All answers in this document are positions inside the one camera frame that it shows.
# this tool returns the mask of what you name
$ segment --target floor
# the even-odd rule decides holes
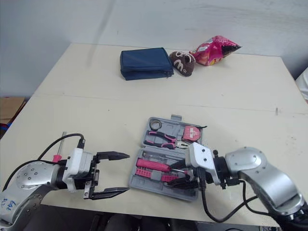
[[[48,205],[41,205],[39,211],[31,219],[24,231],[102,231],[109,218],[113,214],[104,212],[87,211],[81,209],[70,209]],[[172,231],[191,231],[193,221],[168,220]],[[226,231],[230,228],[240,229],[241,231],[260,231],[257,226],[216,224],[209,222],[197,222],[198,231]]]

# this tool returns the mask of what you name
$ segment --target gray plastic tool case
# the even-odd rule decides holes
[[[149,170],[151,171],[151,178],[146,178],[142,176],[135,175],[136,172],[136,163],[138,158],[142,158],[145,160],[150,161],[156,161],[162,164],[171,165],[179,160],[185,159],[185,152],[187,149],[181,149],[181,148],[175,148],[175,150],[171,150],[168,148],[158,148],[154,146],[149,146],[144,144],[144,141],[147,139],[149,141],[153,141],[156,143],[165,143],[166,141],[163,140],[160,137],[154,137],[147,135],[148,131],[151,131],[150,128],[150,121],[152,120],[159,120],[162,123],[161,128],[158,130],[160,132],[163,132],[170,136],[175,136],[180,141],[182,139],[184,128],[185,126],[196,126],[200,127],[199,125],[193,125],[193,124],[186,124],[181,122],[181,116],[179,115],[172,115],[171,120],[168,119],[161,119],[161,118],[155,118],[151,117],[148,120],[145,133],[142,138],[142,145],[144,148],[141,148],[138,152],[135,165],[132,169],[131,176],[129,178],[129,186],[132,188],[147,190],[150,192],[167,195],[175,198],[179,198],[182,200],[192,201],[196,200],[198,198],[198,189],[176,189],[172,188],[167,185],[166,182],[161,182],[161,176],[163,172],[156,171],[156,170]],[[202,130],[200,131],[201,137],[198,140],[199,143],[201,143],[202,140]],[[178,177],[184,177],[185,175],[183,173],[173,173],[177,175]]]

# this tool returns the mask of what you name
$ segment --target black cable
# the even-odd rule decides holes
[[[82,148],[82,149],[83,149],[83,147],[84,147],[84,140],[85,140],[85,138],[83,137],[83,135],[80,134],[80,133],[72,133],[72,134],[68,134],[68,135],[66,135],[66,136],[62,136],[62,137],[60,137],[59,139],[55,140],[53,143],[51,143],[51,145],[49,145],[49,146],[45,149],[45,151],[43,151],[42,154],[38,157],[38,160],[40,160],[41,158],[43,158],[43,156],[46,154],[46,152],[48,152],[49,149],[52,148],[57,142],[59,142],[59,141],[65,139],[65,138],[72,137],[72,136],[80,136],[80,140],[79,140],[79,142],[78,142],[77,148]]]
[[[32,163],[32,162],[36,162],[36,161],[37,161],[37,160],[30,160],[30,161],[27,161],[27,162],[21,164],[20,166],[18,166],[18,167],[10,174],[9,178],[6,180],[5,185],[4,185],[3,189],[2,189],[2,192],[3,192],[4,190],[7,189],[7,187],[8,187],[8,185],[9,185],[11,179],[13,178],[13,176],[15,175],[15,173],[16,173],[20,168],[22,168],[23,166],[25,166],[25,165],[27,165],[27,164],[30,164],[30,163]],[[53,165],[55,164],[54,162],[51,162],[51,161],[46,161],[46,160],[41,160],[41,161],[42,161],[42,162],[45,162],[45,163],[47,163],[47,164],[53,164]]]
[[[217,223],[222,223],[225,222],[226,220],[228,220],[230,217],[232,217],[238,210],[240,210],[245,204],[247,204],[248,202],[257,199],[257,196],[253,196],[251,198],[249,198],[248,200],[246,200],[246,202],[242,202],[241,204],[239,204],[234,210],[232,210],[232,212],[230,212],[227,216],[225,216],[222,219],[218,219],[216,217],[214,217],[207,208],[207,204],[206,204],[206,197],[205,197],[205,182],[200,181],[201,184],[201,196],[202,196],[202,202],[203,202],[203,208],[205,213],[215,222]]]
[[[243,200],[244,200],[244,202],[245,202],[246,208],[247,208],[250,212],[253,212],[253,213],[256,213],[256,214],[260,214],[260,215],[264,215],[264,216],[270,216],[269,213],[256,211],[256,210],[252,209],[252,208],[248,205],[248,202],[247,202],[247,200],[246,200],[246,182],[243,181],[243,180],[240,180],[240,182],[243,183]]]
[[[241,229],[237,229],[237,228],[229,228],[229,229],[227,229],[227,230],[225,230],[225,231],[229,231],[229,230],[238,230],[238,231],[243,231],[243,230],[241,230]]]

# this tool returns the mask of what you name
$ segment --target tool case latch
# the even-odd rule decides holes
[[[174,121],[178,121],[178,122],[181,122],[182,121],[182,116],[180,115],[171,115],[171,120],[174,120]]]

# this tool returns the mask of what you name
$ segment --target white wall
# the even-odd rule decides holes
[[[188,50],[224,35],[294,77],[308,65],[307,0],[1,0],[0,13],[1,96],[30,96],[70,42]]]

